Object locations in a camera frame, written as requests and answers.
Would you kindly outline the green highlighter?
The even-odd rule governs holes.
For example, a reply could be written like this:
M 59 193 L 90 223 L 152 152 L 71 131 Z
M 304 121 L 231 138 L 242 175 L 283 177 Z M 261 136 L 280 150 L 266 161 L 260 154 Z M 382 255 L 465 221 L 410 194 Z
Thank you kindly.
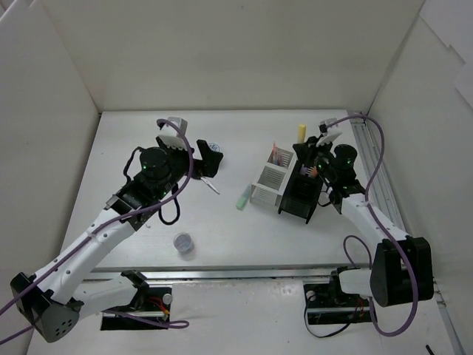
M 239 211 L 243 211 L 244 208 L 246 207 L 248 201 L 250 200 L 251 197 L 251 192 L 252 192 L 252 185 L 249 184 L 245 188 L 245 191 L 240 195 L 238 201 L 236 202 L 236 209 Z

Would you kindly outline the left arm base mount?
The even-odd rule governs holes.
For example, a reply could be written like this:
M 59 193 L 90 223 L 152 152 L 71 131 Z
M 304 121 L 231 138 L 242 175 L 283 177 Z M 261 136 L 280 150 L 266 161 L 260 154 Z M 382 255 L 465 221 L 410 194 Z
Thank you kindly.
M 115 306 L 113 311 L 119 311 L 147 322 L 165 323 L 171 320 L 172 290 L 170 285 L 152 285 L 147 278 L 138 271 L 124 271 L 120 274 L 137 289 L 132 300 L 125 305 Z M 166 328 L 151 325 L 135 319 L 103 314 L 101 320 L 102 331 L 147 331 L 165 330 Z

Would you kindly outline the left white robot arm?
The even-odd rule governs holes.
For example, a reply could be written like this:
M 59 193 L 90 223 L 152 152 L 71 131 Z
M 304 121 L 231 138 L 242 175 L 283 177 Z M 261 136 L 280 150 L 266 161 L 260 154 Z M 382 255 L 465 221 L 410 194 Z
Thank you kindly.
M 98 312 L 125 316 L 145 306 L 149 284 L 139 271 L 123 271 L 116 278 L 84 285 L 89 272 L 116 246 L 135 234 L 165 202 L 176 202 L 190 179 L 212 178 L 223 159 L 204 140 L 197 141 L 200 158 L 190 146 L 172 148 L 158 141 L 137 147 L 140 171 L 126 177 L 125 185 L 107 201 L 95 221 L 66 250 L 34 274 L 21 272 L 11 281 L 12 306 L 47 342 L 67 335 L 78 321 Z

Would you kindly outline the yellow highlighter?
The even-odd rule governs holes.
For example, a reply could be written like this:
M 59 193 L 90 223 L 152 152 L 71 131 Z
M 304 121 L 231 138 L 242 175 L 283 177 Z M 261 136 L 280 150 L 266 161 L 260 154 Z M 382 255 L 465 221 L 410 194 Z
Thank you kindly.
M 307 127 L 304 124 L 299 124 L 297 132 L 297 143 L 304 143 Z

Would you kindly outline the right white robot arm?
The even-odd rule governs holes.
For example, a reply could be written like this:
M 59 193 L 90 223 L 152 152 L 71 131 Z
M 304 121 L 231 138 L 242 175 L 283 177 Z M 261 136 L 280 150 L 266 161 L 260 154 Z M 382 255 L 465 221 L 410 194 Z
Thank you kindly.
M 369 269 L 340 271 L 327 286 L 331 302 L 343 305 L 354 294 L 372 297 L 380 306 L 430 300 L 434 294 L 432 254 L 427 240 L 394 225 L 366 198 L 354 170 L 357 151 L 347 144 L 319 144 L 317 137 L 293 145 L 298 160 L 326 183 L 336 211 L 361 232 L 372 252 Z

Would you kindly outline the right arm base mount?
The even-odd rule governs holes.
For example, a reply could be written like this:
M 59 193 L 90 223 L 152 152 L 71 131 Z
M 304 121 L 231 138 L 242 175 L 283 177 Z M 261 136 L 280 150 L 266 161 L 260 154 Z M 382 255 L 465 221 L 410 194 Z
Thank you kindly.
M 353 267 L 332 271 L 325 283 L 304 283 L 304 323 L 307 331 L 318 339 L 335 337 L 351 325 L 371 323 L 370 304 L 357 294 L 341 290 L 339 276 Z

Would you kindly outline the orange capped glue stick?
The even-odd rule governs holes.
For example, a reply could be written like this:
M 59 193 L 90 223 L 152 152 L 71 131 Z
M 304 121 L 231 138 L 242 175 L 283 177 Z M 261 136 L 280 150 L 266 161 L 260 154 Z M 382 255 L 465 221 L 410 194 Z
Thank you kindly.
M 319 173 L 318 173 L 317 169 L 316 169 L 315 167 L 313 167 L 313 168 L 310 170 L 309 176 L 310 176 L 311 178 L 316 178 L 316 177 L 318 176 L 318 174 L 319 174 Z

